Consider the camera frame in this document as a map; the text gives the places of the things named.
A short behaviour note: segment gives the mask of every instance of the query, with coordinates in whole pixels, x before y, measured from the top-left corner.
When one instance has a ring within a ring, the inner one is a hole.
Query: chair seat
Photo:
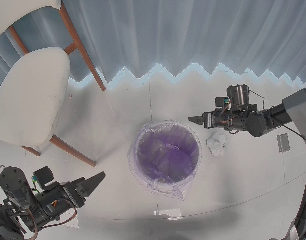
[[[0,140],[39,146],[51,139],[59,118],[70,70],[58,47],[19,59],[0,87]]]

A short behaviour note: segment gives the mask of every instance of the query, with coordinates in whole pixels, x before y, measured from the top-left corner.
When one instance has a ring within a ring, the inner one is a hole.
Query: curtain fold
[[[221,62],[237,74],[269,69],[306,82],[306,0],[63,0],[95,67],[110,82],[122,67],[140,78],[159,63],[177,76],[191,63],[212,73]],[[56,9],[14,23],[29,51],[65,48],[72,39]],[[0,84],[22,56],[0,36]],[[89,69],[70,54],[71,78]]]

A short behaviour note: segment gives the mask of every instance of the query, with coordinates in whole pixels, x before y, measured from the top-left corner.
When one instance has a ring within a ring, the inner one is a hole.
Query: plastic bag
[[[206,140],[206,145],[211,151],[213,156],[223,155],[225,151],[225,146],[227,143],[227,138],[222,133],[215,133],[212,138]]]
[[[147,191],[184,200],[201,163],[193,130],[169,120],[144,125],[128,151],[132,174]]]

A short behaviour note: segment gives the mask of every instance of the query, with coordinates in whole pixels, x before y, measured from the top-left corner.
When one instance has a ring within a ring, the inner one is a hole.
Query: floor
[[[0,164],[16,166],[27,178],[49,166],[56,181],[106,178],[78,210],[77,219],[42,230],[38,239],[204,240],[283,238],[298,210],[306,179],[306,147],[285,128],[260,138],[221,129],[206,130],[188,121],[215,108],[214,98],[230,85],[248,84],[265,98],[265,108],[301,88],[300,80],[277,79],[269,71],[258,78],[219,66],[209,75],[189,68],[171,77],[162,67],[142,79],[122,70],[114,88],[102,92],[93,79],[83,87],[69,81],[55,134],[97,161],[90,167],[51,145],[37,147],[41,156],[0,141]],[[250,94],[261,109],[262,98]],[[202,162],[186,200],[144,190],[131,174],[127,151],[145,123],[174,119],[191,127],[202,144]],[[296,129],[293,123],[289,127]],[[228,138],[222,157],[211,155],[206,139],[214,132]],[[276,136],[288,133],[290,151],[279,153]]]

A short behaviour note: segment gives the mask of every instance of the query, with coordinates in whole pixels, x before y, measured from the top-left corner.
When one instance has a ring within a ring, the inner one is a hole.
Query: crumpled clear plastic
[[[211,154],[213,156],[219,156],[224,155],[224,152],[226,151],[226,143],[227,138],[222,133],[215,133],[213,137],[206,140],[206,145],[211,151]]]
[[[129,151],[129,167],[147,191],[184,200],[201,163],[202,147],[194,131],[168,120],[144,125]]]

